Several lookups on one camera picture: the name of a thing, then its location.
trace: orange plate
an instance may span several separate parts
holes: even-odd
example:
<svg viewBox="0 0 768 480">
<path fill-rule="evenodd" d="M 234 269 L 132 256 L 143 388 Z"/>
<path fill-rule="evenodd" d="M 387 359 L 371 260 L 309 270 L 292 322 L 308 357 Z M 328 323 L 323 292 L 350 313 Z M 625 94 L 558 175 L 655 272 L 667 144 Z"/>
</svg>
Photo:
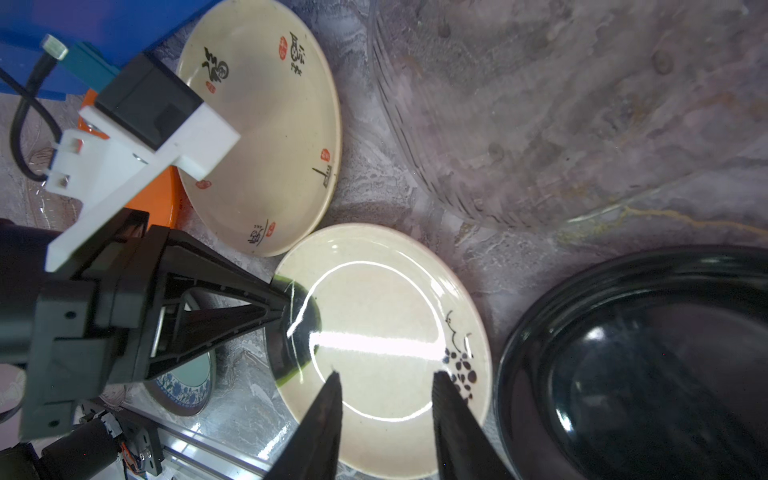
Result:
<svg viewBox="0 0 768 480">
<path fill-rule="evenodd" d="M 88 90 L 81 108 L 86 105 L 93 105 L 96 95 L 95 91 Z M 78 128 L 97 137 L 109 138 L 107 135 L 90 128 L 82 118 L 78 119 Z M 179 214 L 179 206 L 181 205 L 182 191 L 181 179 L 176 171 L 176 167 L 169 167 L 125 206 L 149 212 L 150 225 L 174 228 Z"/>
</svg>

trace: red stamp mark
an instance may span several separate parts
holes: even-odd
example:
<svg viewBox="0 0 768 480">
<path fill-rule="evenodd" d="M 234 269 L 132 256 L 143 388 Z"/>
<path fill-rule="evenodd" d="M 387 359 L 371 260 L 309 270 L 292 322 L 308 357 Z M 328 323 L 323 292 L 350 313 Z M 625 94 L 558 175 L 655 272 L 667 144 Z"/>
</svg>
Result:
<svg viewBox="0 0 768 480">
<path fill-rule="evenodd" d="M 285 60 L 288 53 L 288 41 L 285 37 L 280 37 L 280 48 L 277 51 L 280 53 L 280 60 Z"/>
</svg>

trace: teal connector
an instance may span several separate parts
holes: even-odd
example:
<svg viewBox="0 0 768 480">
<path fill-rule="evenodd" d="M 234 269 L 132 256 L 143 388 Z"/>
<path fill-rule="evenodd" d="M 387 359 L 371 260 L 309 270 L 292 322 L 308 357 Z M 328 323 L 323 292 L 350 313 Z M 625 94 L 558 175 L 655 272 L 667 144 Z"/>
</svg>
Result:
<svg viewBox="0 0 768 480">
<path fill-rule="evenodd" d="M 120 71 L 104 60 L 101 53 L 86 41 L 80 41 L 67 49 L 58 39 L 46 35 L 42 47 L 57 58 L 61 66 L 96 92 L 104 90 Z"/>
</svg>

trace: blue floral pattern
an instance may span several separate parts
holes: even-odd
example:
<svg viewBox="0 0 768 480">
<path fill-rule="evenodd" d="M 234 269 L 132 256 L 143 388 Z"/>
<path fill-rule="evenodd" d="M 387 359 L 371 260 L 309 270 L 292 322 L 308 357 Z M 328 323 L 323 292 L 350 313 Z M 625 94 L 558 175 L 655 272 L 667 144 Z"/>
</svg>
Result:
<svg viewBox="0 0 768 480">
<path fill-rule="evenodd" d="M 210 375 L 200 386 L 186 386 L 173 375 L 168 372 L 154 380 L 155 385 L 166 394 L 166 396 L 173 400 L 177 405 L 194 409 L 206 402 L 208 398 L 208 392 L 210 391 Z"/>
</svg>

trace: cream plate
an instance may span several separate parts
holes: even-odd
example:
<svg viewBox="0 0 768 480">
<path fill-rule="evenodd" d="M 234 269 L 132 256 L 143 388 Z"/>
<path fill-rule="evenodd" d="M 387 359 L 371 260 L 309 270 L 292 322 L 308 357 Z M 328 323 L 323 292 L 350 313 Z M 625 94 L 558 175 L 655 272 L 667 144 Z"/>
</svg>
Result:
<svg viewBox="0 0 768 480">
<path fill-rule="evenodd" d="M 242 135 L 205 180 L 182 172 L 194 209 L 241 252 L 288 251 L 326 212 L 341 158 L 339 99 L 315 38 L 280 3 L 226 0 L 195 27 L 177 74 Z"/>
<path fill-rule="evenodd" d="M 480 315 L 456 275 L 420 243 L 376 225 L 329 227 L 283 258 L 273 285 L 293 298 L 290 318 L 266 329 L 280 395 L 300 420 L 339 372 L 342 462 L 387 478 L 436 472 L 438 370 L 485 421 L 492 371 Z"/>
</svg>

